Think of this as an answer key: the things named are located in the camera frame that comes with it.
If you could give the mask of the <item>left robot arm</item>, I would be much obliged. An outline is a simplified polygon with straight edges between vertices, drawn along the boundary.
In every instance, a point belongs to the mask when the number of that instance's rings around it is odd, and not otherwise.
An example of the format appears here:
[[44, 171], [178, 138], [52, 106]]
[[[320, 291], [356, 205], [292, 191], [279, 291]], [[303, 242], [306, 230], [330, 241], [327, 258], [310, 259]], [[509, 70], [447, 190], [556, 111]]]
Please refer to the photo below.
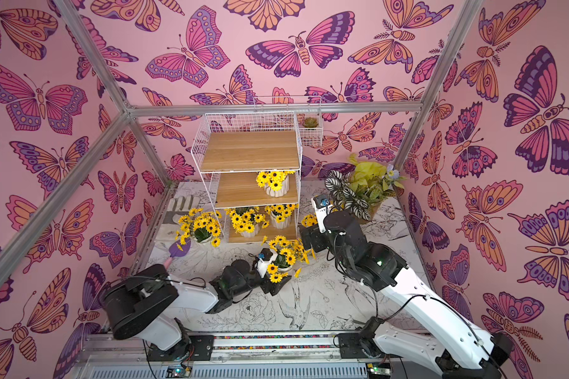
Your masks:
[[256, 288], [277, 295], [292, 278], [284, 273], [280, 280], [273, 280], [269, 265], [260, 257], [253, 263], [236, 260], [207, 284], [192, 284], [156, 264], [104, 291], [100, 305], [116, 340], [138, 338], [163, 355], [184, 355], [191, 340], [183, 322], [168, 316], [168, 311], [181, 308], [217, 314], [234, 305], [237, 296]]

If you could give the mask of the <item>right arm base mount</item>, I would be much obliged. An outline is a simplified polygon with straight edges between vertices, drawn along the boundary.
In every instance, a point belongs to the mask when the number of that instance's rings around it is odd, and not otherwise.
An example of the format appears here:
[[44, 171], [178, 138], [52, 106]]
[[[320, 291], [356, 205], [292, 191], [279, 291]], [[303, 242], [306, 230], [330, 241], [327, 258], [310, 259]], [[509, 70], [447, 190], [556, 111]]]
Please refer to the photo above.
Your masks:
[[390, 319], [391, 317], [371, 317], [356, 331], [337, 333], [333, 337], [333, 345], [339, 350], [341, 358], [400, 358], [400, 355], [383, 351], [376, 342], [377, 329]]

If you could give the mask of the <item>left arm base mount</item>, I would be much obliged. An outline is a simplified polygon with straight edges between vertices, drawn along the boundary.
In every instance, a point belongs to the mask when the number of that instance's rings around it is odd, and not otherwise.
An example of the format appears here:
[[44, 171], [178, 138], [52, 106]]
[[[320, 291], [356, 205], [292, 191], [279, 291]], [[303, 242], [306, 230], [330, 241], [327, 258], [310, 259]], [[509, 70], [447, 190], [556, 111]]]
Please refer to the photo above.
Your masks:
[[156, 345], [152, 344], [148, 358], [151, 363], [210, 361], [214, 341], [215, 336], [213, 335], [185, 335], [180, 342], [167, 351], [161, 351]]

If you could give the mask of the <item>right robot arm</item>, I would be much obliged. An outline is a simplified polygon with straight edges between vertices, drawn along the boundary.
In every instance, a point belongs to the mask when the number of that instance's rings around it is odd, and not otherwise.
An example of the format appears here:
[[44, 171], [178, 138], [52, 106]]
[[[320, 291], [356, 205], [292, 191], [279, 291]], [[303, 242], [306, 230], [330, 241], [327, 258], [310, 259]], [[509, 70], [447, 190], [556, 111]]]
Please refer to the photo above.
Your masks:
[[397, 356], [442, 378], [503, 378], [513, 343], [502, 333], [479, 328], [432, 291], [394, 250], [367, 240], [357, 219], [345, 212], [317, 212], [318, 222], [302, 227], [303, 246], [328, 251], [336, 268], [409, 313], [425, 335], [394, 327], [389, 317], [371, 317], [356, 333], [336, 339], [341, 355]]

